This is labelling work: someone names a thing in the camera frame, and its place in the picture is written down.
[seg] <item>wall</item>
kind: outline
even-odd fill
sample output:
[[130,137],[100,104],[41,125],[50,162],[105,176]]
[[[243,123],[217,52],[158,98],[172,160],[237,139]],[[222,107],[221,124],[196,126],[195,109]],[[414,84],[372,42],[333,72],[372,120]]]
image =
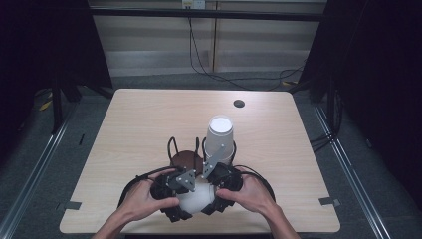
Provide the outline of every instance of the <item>wall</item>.
[[[90,1],[92,6],[181,8],[181,1]],[[206,1],[206,9],[322,13],[324,1]],[[189,22],[183,18],[95,16],[112,76],[190,73],[198,70]],[[206,71],[281,71],[304,63],[317,23],[192,19]]]

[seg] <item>forearm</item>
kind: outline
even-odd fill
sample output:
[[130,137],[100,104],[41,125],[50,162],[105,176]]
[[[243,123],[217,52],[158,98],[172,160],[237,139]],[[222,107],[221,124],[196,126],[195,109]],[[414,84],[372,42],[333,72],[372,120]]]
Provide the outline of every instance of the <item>forearm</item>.
[[270,225],[275,239],[300,239],[280,206],[274,206],[269,211],[263,213],[263,216]]
[[94,235],[93,239],[114,239],[127,224],[122,215],[115,212]]

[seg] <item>white object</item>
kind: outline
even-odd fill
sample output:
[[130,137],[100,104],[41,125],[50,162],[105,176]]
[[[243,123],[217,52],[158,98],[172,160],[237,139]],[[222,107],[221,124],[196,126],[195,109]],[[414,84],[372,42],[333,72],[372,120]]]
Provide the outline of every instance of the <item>white object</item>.
[[193,1],[193,9],[205,9],[205,0],[194,0]]
[[216,153],[222,145],[225,145],[226,148],[218,161],[229,164],[234,150],[233,123],[226,116],[215,116],[209,122],[207,139],[205,140],[207,158]]
[[183,194],[177,194],[179,206],[182,210],[195,214],[202,211],[208,204],[212,203],[215,198],[215,186],[202,180],[199,177],[195,182],[195,191]]

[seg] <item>wall outlet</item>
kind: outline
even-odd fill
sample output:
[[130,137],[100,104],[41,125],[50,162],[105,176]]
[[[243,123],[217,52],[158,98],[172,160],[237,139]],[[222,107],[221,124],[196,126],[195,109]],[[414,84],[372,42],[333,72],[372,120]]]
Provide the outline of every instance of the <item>wall outlet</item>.
[[193,0],[193,9],[205,9],[205,0]]
[[182,0],[182,9],[193,9],[193,0]]

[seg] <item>black hole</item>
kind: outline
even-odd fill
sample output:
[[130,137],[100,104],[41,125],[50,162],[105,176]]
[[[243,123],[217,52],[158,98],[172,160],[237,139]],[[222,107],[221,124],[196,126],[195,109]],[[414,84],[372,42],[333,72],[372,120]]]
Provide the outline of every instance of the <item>black hole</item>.
[[236,100],[236,101],[233,103],[233,105],[235,105],[235,107],[237,107],[237,108],[242,108],[242,107],[244,107],[244,106],[245,106],[245,102],[244,102],[244,101],[242,101],[242,100]]

